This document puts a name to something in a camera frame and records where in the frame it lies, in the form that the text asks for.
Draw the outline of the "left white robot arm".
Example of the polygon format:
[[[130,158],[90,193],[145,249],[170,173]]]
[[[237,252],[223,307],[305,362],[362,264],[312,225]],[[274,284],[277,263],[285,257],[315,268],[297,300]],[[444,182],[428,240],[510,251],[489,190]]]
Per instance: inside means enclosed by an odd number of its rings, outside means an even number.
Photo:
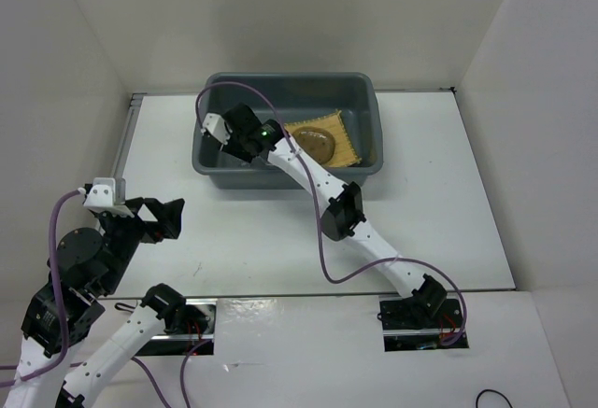
[[[56,238],[64,203],[52,208],[48,232],[48,283],[32,298],[22,325],[15,376],[2,383],[7,407],[90,407],[118,371],[156,334],[176,332],[186,321],[185,298],[167,286],[151,287],[130,317],[88,359],[71,366],[93,323],[104,313],[99,298],[113,294],[138,246],[178,239],[183,199],[125,202],[97,213],[102,229],[79,228]]]

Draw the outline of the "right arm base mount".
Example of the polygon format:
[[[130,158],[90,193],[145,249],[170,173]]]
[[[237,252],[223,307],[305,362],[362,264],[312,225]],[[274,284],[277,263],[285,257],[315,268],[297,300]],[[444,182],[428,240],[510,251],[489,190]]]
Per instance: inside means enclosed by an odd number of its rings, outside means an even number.
[[[462,327],[463,316],[457,298],[449,297],[431,319],[417,320],[407,304],[398,298],[381,298],[377,319],[381,324],[386,352],[466,349],[464,333],[454,344],[444,345]]]

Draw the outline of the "clear glass plate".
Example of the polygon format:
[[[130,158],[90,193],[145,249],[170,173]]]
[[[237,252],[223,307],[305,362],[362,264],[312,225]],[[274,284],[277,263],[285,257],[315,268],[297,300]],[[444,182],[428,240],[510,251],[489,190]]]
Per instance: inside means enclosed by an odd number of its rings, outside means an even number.
[[[298,146],[318,164],[326,164],[335,154],[335,139],[317,127],[301,127],[292,133]]]

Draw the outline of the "yellow woven bamboo mat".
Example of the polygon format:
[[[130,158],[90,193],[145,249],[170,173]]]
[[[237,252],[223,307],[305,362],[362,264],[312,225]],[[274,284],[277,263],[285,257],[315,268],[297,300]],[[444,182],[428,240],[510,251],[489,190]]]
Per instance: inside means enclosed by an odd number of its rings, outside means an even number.
[[[341,119],[339,110],[319,118],[285,124],[285,129],[291,136],[296,129],[301,127],[317,127],[333,135],[335,139],[335,154],[329,162],[321,164],[322,166],[328,168],[346,168],[361,162],[361,157],[349,139],[349,134]]]

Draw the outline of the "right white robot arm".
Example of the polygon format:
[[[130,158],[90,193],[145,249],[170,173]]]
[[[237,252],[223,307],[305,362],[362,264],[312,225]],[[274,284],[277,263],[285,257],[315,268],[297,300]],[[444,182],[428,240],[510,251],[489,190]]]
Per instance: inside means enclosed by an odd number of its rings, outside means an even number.
[[[245,162],[258,157],[266,160],[312,196],[320,267],[328,282],[340,285],[377,267],[403,298],[398,316],[405,325],[429,327],[441,317],[447,291],[433,276],[406,264],[400,252],[377,233],[363,211],[362,190],[357,183],[331,175],[278,121],[260,121],[245,104],[226,111],[210,132],[223,142],[225,152]],[[332,277],[325,264],[324,238],[354,248],[366,264],[345,277]]]

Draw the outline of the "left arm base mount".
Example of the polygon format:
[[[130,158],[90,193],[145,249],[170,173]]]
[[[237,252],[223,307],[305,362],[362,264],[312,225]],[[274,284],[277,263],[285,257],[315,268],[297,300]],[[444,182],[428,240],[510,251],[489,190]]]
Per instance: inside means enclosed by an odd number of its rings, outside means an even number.
[[[171,330],[154,335],[136,353],[138,357],[184,357],[196,345],[194,356],[214,353],[214,334],[217,319],[215,299],[190,299],[183,319]]]

